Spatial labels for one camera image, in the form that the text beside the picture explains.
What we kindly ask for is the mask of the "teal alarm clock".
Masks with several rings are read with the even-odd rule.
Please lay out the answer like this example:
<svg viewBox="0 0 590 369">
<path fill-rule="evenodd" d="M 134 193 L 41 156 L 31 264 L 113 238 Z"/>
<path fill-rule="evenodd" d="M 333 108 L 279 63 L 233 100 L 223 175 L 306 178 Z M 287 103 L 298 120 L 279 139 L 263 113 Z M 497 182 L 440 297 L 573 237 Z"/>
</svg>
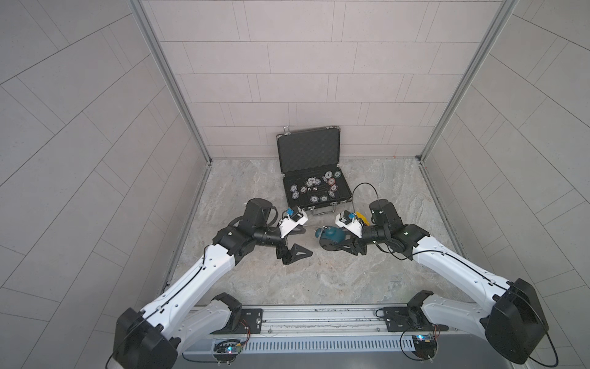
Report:
<svg viewBox="0 0 590 369">
<path fill-rule="evenodd" d="M 338 244 L 345 241 L 347 236 L 341 228 L 335 226 L 323 226 L 315 231 L 315 237 L 321 244 L 323 242 L 328 244 Z"/>
</svg>

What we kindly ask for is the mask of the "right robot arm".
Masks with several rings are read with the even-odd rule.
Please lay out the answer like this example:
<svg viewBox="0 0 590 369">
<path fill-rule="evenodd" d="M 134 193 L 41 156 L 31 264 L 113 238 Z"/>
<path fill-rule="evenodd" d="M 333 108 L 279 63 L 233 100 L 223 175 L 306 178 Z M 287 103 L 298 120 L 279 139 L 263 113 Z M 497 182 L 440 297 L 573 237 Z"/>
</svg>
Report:
<svg viewBox="0 0 590 369">
<path fill-rule="evenodd" d="M 393 203 L 378 199 L 370 204 L 372 223 L 345 211 L 333 226 L 318 228 L 321 247 L 330 252 L 365 255 L 368 245 L 400 255 L 443 276 L 471 298 L 470 303 L 445 299 L 423 290 L 407 304 L 413 327 L 446 325 L 486 340 L 500 355 L 525 364 L 540 341 L 549 336 L 549 324 L 536 289 L 521 278 L 509 281 L 448 249 L 429 232 L 406 224 Z"/>
</svg>

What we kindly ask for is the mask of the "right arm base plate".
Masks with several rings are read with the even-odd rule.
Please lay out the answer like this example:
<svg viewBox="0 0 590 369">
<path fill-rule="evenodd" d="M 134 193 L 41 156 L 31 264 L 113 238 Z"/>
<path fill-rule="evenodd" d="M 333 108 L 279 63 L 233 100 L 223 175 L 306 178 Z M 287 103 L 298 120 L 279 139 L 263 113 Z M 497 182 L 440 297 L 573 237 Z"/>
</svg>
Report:
<svg viewBox="0 0 590 369">
<path fill-rule="evenodd" d="M 407 306 L 378 308 L 374 314 L 376 318 L 385 322 L 390 333 L 401 333 L 405 330 L 440 333 L 450 330 L 444 324 L 430 324 L 422 313 L 412 311 Z"/>
</svg>

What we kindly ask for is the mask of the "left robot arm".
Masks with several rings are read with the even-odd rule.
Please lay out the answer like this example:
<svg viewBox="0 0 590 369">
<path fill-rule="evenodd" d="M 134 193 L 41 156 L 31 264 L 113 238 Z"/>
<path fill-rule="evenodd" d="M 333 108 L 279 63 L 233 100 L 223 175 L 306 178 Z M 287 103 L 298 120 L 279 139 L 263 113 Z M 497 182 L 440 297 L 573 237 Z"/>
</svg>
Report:
<svg viewBox="0 0 590 369">
<path fill-rule="evenodd" d="M 195 311 L 212 286 L 258 245 L 273 247 L 278 260 L 293 264 L 313 255 L 287 236 L 303 234 L 307 213 L 299 207 L 278 212 L 269 201 L 252 198 L 244 214 L 218 231 L 199 260 L 141 310 L 122 313 L 107 368 L 172 368 L 196 341 L 219 330 L 234 330 L 241 320 L 241 303 L 227 293 Z"/>
</svg>

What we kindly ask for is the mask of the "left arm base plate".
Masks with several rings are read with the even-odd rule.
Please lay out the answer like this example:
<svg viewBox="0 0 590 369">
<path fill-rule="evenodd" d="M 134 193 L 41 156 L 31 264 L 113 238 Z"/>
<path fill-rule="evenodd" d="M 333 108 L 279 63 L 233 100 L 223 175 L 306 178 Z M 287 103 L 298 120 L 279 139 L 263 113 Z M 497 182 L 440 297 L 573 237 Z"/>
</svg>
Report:
<svg viewBox="0 0 590 369">
<path fill-rule="evenodd" d="M 248 331 L 257 335 L 261 333 L 263 317 L 264 310 L 261 308 L 243 308 L 235 326 L 228 322 L 223 329 L 214 332 L 214 335 L 246 335 Z"/>
</svg>

